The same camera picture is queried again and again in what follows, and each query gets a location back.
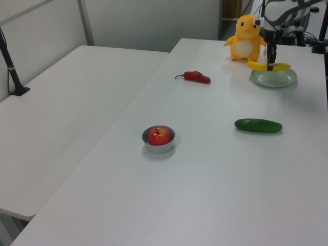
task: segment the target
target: green cucumber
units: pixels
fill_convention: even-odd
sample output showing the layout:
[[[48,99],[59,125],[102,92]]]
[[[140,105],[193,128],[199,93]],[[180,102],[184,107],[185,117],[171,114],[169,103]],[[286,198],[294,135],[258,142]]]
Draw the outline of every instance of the green cucumber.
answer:
[[[280,132],[282,125],[266,119],[239,119],[235,127],[248,132],[276,133]]]

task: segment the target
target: yellow plush toy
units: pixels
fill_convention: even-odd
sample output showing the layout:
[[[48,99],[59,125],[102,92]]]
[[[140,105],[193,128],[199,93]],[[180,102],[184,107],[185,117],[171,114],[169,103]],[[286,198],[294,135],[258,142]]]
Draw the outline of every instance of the yellow plush toy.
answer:
[[[244,15],[238,19],[236,34],[230,37],[225,45],[231,45],[231,60],[257,60],[260,56],[260,45],[266,43],[259,35],[260,27],[254,25],[255,16]]]

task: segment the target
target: apple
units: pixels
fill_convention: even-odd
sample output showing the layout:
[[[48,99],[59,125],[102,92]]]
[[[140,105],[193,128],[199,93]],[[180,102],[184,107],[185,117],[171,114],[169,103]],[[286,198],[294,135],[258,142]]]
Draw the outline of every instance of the apple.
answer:
[[[148,141],[150,145],[166,145],[171,142],[171,135],[165,127],[154,127],[150,130]]]

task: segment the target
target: glass plate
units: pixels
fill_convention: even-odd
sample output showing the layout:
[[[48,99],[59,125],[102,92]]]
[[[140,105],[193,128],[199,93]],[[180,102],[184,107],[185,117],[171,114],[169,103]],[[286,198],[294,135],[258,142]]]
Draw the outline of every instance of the glass plate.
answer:
[[[251,77],[255,83],[270,88],[282,88],[297,83],[297,74],[292,69],[278,72],[253,70]]]

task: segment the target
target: plush toy face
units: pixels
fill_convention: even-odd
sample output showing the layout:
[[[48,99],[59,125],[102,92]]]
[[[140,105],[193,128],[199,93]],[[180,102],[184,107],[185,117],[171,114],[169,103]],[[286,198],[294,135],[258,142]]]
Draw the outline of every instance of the plush toy face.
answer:
[[[259,35],[261,28],[254,25],[255,16],[244,15],[238,19],[236,25],[236,35],[243,38],[252,38]]]

